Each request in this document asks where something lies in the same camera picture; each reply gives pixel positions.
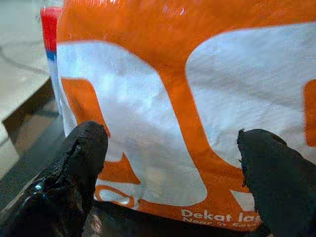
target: black glove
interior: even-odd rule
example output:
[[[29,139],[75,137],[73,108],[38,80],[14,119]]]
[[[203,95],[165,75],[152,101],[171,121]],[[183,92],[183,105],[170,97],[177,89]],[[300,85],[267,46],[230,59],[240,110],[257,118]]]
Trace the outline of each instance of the black glove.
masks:
[[[80,237],[107,147],[103,126],[92,121],[77,126],[53,164],[1,212],[1,236]]]
[[[316,236],[316,166],[262,129],[239,131],[237,143],[244,184],[266,227],[277,237]]]

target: blue stripe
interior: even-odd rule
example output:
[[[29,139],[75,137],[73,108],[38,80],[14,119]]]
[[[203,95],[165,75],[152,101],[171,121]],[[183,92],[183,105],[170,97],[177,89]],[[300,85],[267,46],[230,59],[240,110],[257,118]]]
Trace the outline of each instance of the blue stripe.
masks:
[[[52,61],[56,61],[56,52],[52,52],[52,51],[46,51],[47,54],[47,58],[52,60]]]

